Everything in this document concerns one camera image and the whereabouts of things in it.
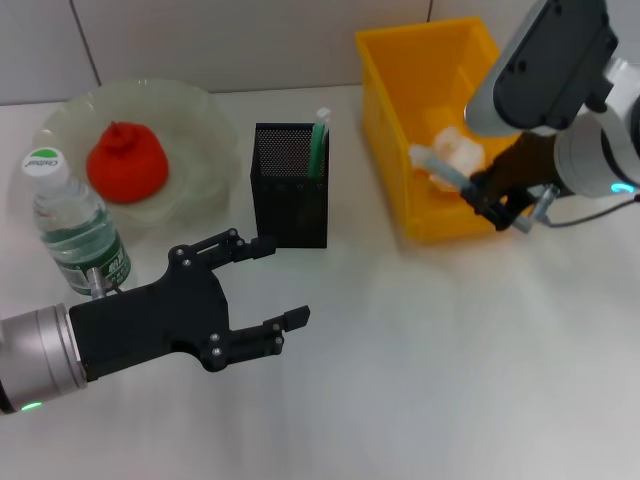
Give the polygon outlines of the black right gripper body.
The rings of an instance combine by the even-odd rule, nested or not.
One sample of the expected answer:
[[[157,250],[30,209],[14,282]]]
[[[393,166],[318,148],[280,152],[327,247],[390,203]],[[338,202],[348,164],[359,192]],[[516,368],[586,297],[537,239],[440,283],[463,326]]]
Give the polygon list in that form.
[[[522,133],[484,170],[500,175],[501,198],[509,196],[515,199],[519,211],[533,203],[530,188],[547,185],[561,188],[561,179],[555,166],[556,139],[556,135]]]

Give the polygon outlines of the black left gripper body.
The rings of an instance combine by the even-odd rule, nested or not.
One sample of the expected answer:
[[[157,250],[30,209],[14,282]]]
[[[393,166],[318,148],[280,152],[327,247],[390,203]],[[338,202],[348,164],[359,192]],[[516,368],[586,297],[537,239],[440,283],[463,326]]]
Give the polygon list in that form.
[[[229,364],[228,304],[191,246],[171,249],[155,282],[74,306],[69,316],[90,382],[172,353],[193,356],[208,372]]]

